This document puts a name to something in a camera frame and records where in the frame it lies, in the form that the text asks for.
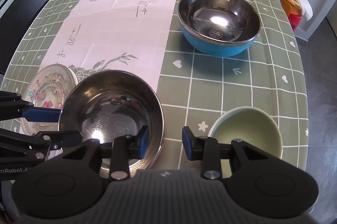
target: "chair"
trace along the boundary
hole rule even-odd
[[[26,31],[48,0],[14,0],[0,18],[0,73],[5,71]]]

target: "floral glass plate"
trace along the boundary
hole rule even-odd
[[[40,70],[26,89],[22,99],[36,107],[59,108],[77,85],[75,74],[62,64],[52,64]],[[22,130],[26,135],[39,131],[55,131],[57,123],[28,122],[21,119]]]

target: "green checkered tablecloth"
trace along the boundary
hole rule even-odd
[[[6,71],[1,90],[23,94],[60,26],[80,0],[50,0],[37,16]],[[308,107],[305,78],[294,33],[279,0],[247,0],[258,11],[262,29],[239,55],[218,58],[194,49],[183,37],[176,14],[162,64],[157,94],[162,103],[166,135],[153,168],[198,168],[183,153],[181,129],[207,135],[226,111],[243,105],[266,111],[279,125],[283,159],[305,169]],[[181,60],[182,67],[173,65]],[[1,127],[19,131],[19,120]]]

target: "floor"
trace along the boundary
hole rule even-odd
[[[311,216],[329,224],[337,218],[337,38],[325,18],[309,42],[298,45],[309,108],[306,171],[320,188]]]

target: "blue bowl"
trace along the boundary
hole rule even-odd
[[[178,19],[191,45],[217,57],[241,53],[261,29],[257,12],[245,0],[180,0]]]

